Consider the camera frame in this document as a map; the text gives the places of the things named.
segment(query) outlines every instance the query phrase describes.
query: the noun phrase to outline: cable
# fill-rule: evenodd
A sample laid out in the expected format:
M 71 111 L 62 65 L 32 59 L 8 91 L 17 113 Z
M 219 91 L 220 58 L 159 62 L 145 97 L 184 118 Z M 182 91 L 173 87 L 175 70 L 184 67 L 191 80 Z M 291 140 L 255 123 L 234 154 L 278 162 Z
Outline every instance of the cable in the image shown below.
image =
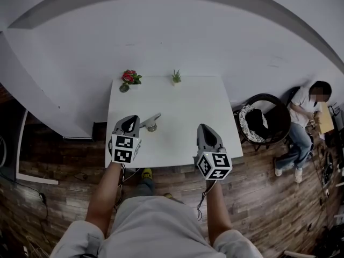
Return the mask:
M 53 249 L 52 244 L 50 243 L 48 237 L 46 236 L 45 231 L 44 231 L 44 228 L 43 228 L 43 226 L 42 226 L 42 222 L 43 222 L 43 221 L 48 221 L 48 206 L 47 206 L 47 199 L 46 199 L 44 193 L 39 192 L 39 191 L 36 190 L 35 188 L 28 187 L 27 185 L 23 185 L 23 184 L 21 184 L 21 183 L 18 183 L 17 181 L 14 181 L 14 180 L 12 180 L 12 179 L 10 179 L 10 178 L 7 178 L 7 177 L 2 173 L 1 168 L 0 168 L 0 176 L 2 176 L 5 180 L 7 180 L 7 181 L 9 181 L 9 182 L 18 184 L 18 185 L 20 185 L 20 186 L 22 186 L 22 187 L 30 188 L 31 190 L 34 190 L 34 191 L 36 191 L 36 192 L 38 193 L 38 196 L 40 197 L 40 199 L 42 200 L 42 202 L 44 203 L 45 208 L 46 208 L 46 215 L 45 215 L 45 218 L 44 218 L 44 219 L 40 219 L 40 220 L 39 220 L 39 224 L 40 224 L 40 226 L 41 226 L 42 233 L 43 233 L 45 239 L 47 239 L 47 241 L 48 241 L 48 243 L 49 243 L 49 245 L 50 245 L 50 248 Z
M 129 180 L 132 176 L 134 176 L 141 168 L 138 168 L 129 178 L 126 178 L 123 182 Z
M 319 220 L 320 220 L 320 217 L 321 217 L 321 215 L 323 215 L 323 209 L 321 209 L 321 213 L 320 213 L 320 215 L 319 215 L 319 217 L 318 217 L 318 219 L 317 219 L 317 221 L 316 221 L 316 224 L 314 225 L 314 228 L 313 228 L 313 230 L 316 228 L 316 226 L 318 225 L 318 222 L 319 222 Z
M 318 155 L 318 158 L 319 158 L 319 165 L 321 166 L 321 159 L 320 159 L 319 155 Z M 328 208 L 327 208 L 327 195 L 326 195 L 326 191 L 325 191 L 324 188 L 323 188 L 323 182 L 321 181 L 321 179 L 320 179 L 320 177 L 319 177 L 318 169 L 317 169 L 317 167 L 316 167 L 316 163 L 314 162 L 314 158 L 313 158 L 313 157 L 312 157 L 312 162 L 313 162 L 314 169 L 315 169 L 315 171 L 316 171 L 316 173 L 317 173 L 318 180 L 319 180 L 319 182 L 320 182 L 321 190 L 322 190 L 322 192 L 323 192 L 323 194 L 324 194 L 324 196 L 325 196 L 326 224 L 327 224 L 327 226 L 329 226 L 329 224 L 328 224 Z
M 10 178 L 7 178 L 7 177 L 2 173 L 1 168 L 0 168 L 0 176 L 3 177 L 5 180 L 7 180 L 7 181 L 9 181 L 9 182 L 16 183 L 16 184 L 18 184 L 18 185 L 20 185 L 20 186 L 22 186 L 22 187 L 30 188 L 31 190 L 36 191 L 36 192 L 38 193 L 38 195 L 40 195 L 40 192 L 39 192 L 38 190 L 36 190 L 35 188 L 28 187 L 27 185 L 23 185 L 23 184 L 21 184 L 21 183 L 18 183 L 17 181 L 14 181 L 14 180 L 12 180 L 12 179 L 10 179 Z
M 40 245 L 39 245 L 35 240 L 32 239 L 31 236 L 26 236 L 26 240 L 27 240 L 27 242 L 28 242 L 29 249 L 32 250 L 32 254 L 34 254 L 35 257 L 39 257 L 39 258 L 42 257 L 42 255 L 41 255 L 40 252 L 38 251 L 38 250 L 40 249 L 40 251 L 42 252 L 42 254 L 44 255 L 44 257 L 49 258 L 49 254 L 48 254 L 46 251 L 44 251 L 44 250 L 40 247 Z
M 120 190 L 120 199 L 113 206 L 113 208 L 116 210 L 116 213 L 117 213 L 116 206 L 120 205 L 121 202 L 123 201 L 123 190 L 122 190 L 122 187 L 123 187 L 124 182 L 129 180 L 132 176 L 134 176 L 140 170 L 140 168 L 138 168 L 129 178 L 124 179 L 124 176 L 125 176 L 125 173 L 126 173 L 126 168 L 125 168 L 125 165 L 123 163 L 121 164 L 121 166 L 122 166 L 122 172 L 123 173 L 122 173 L 121 181 L 120 181 L 119 185 L 117 186 L 117 188 L 119 188 L 119 190 Z
M 214 187 L 214 185 L 216 184 L 217 181 L 214 181 L 203 193 L 202 193 L 202 197 L 200 199 L 200 202 L 197 206 L 197 211 L 198 211 L 198 217 L 197 219 L 200 221 L 202 219 L 202 212 L 200 210 L 200 206 L 202 205 L 202 202 L 204 201 L 205 196 L 210 192 L 210 190 L 212 190 L 212 188 Z

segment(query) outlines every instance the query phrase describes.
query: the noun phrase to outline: human arm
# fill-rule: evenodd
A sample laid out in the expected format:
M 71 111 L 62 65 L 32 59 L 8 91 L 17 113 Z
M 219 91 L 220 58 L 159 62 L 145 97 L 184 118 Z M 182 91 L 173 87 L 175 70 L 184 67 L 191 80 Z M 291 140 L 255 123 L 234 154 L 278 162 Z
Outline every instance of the human arm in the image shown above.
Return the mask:
M 99 227 L 104 236 L 109 228 L 120 172 L 120 164 L 114 162 L 109 164 L 88 206 L 85 221 Z
M 91 197 L 86 220 L 74 221 L 54 247 L 50 258 L 97 256 L 104 241 L 117 193 L 121 165 L 111 162 Z
M 227 258 L 263 258 L 250 240 L 232 229 L 220 182 L 209 191 L 206 200 L 209 240 L 213 248 Z
M 232 229 L 220 182 L 217 182 L 206 195 L 206 202 L 209 240 L 213 245 L 218 236 Z
M 306 110 L 304 110 L 303 108 L 301 108 L 298 105 L 295 105 L 293 102 L 290 103 L 290 108 L 293 109 L 295 112 L 300 113 L 302 115 L 304 115 L 306 118 L 308 118 L 309 120 L 314 120 L 314 115 L 311 112 L 307 112 Z
M 321 124 L 321 122 L 320 122 L 321 114 L 322 114 L 321 112 L 316 112 L 315 113 L 314 119 L 315 119 L 317 124 Z

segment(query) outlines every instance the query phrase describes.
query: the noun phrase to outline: blue jeans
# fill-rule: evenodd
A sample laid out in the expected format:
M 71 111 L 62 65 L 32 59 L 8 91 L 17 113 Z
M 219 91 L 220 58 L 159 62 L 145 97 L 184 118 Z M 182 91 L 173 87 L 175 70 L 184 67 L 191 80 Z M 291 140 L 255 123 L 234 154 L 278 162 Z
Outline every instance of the blue jeans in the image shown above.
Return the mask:
M 293 162 L 295 167 L 301 170 L 311 150 L 311 139 L 306 129 L 296 123 L 291 123 L 289 136 L 294 145 L 288 153 L 276 159 L 276 168 L 282 169 Z
M 155 195 L 155 185 L 150 178 L 143 178 L 139 184 L 136 186 L 134 191 L 129 194 L 127 199 L 138 197 L 138 196 L 154 196 Z

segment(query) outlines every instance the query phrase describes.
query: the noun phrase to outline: yellow shoe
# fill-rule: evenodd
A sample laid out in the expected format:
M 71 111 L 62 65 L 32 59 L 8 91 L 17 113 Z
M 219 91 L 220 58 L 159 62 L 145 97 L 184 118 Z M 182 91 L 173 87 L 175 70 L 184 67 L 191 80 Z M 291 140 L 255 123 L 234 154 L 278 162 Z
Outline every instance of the yellow shoe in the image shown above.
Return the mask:
M 171 193 L 165 193 L 163 196 L 164 196 L 165 198 L 168 198 L 168 199 L 172 199 L 172 198 L 173 198 L 173 196 L 172 196 Z
M 152 179 L 152 170 L 150 168 L 145 168 L 141 174 L 141 178 Z

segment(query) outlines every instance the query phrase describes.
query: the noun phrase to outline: black chair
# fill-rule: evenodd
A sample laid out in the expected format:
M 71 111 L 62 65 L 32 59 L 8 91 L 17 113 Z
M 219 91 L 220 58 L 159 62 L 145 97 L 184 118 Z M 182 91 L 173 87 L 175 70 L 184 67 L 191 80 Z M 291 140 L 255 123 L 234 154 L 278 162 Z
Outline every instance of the black chair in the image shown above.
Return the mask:
M 269 131 L 271 136 L 269 136 L 264 142 L 254 142 L 247 138 L 245 133 L 243 132 L 240 124 L 238 123 L 238 129 L 243 136 L 243 140 L 241 143 L 245 141 L 250 142 L 251 144 L 257 146 L 255 147 L 255 151 L 258 151 L 261 146 L 266 146 L 266 149 L 269 149 L 270 145 L 277 144 L 284 140 L 284 138 L 289 134 L 290 129 L 290 114 L 288 108 L 281 102 L 281 100 L 273 95 L 270 94 L 258 94 L 251 97 L 246 105 L 252 105 L 258 101 L 267 101 L 275 104 L 275 106 L 264 114 Z M 237 121 L 239 122 L 239 113 L 241 110 L 237 110 L 234 112 L 234 115 L 237 116 Z

